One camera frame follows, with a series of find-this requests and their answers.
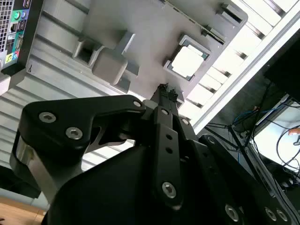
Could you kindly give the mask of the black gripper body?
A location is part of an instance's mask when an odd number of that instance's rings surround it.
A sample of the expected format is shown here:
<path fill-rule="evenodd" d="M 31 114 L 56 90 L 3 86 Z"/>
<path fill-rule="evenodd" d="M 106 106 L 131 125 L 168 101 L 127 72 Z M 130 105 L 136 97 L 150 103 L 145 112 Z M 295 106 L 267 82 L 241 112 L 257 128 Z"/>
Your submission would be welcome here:
<path fill-rule="evenodd" d="M 174 211 L 152 189 L 153 156 L 148 149 L 131 148 L 68 181 L 56 194 L 45 225 L 220 225 L 200 157 L 207 147 L 185 149 L 180 163 L 183 205 Z"/>

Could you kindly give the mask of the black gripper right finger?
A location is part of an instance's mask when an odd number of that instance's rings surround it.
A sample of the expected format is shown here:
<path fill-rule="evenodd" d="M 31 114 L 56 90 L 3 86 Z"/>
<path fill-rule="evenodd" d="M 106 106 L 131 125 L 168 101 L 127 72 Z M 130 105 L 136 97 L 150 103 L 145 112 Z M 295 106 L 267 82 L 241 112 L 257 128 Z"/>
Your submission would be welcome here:
<path fill-rule="evenodd" d="M 177 93 L 169 92 L 173 126 L 182 157 L 183 205 L 172 225 L 289 225 L 287 209 L 211 135 L 197 138 L 178 116 Z"/>

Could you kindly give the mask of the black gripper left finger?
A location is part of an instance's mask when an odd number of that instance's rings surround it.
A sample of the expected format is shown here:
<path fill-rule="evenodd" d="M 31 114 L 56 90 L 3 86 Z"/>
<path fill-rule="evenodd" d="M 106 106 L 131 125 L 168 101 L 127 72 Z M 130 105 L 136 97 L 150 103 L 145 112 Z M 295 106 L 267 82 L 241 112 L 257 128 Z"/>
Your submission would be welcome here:
<path fill-rule="evenodd" d="M 144 101 L 116 95 L 26 105 L 11 155 L 13 171 L 36 185 L 51 205 L 71 179 L 141 147 L 153 156 L 156 197 L 170 209 L 180 210 L 184 197 L 171 90 L 160 84 L 152 98 Z"/>

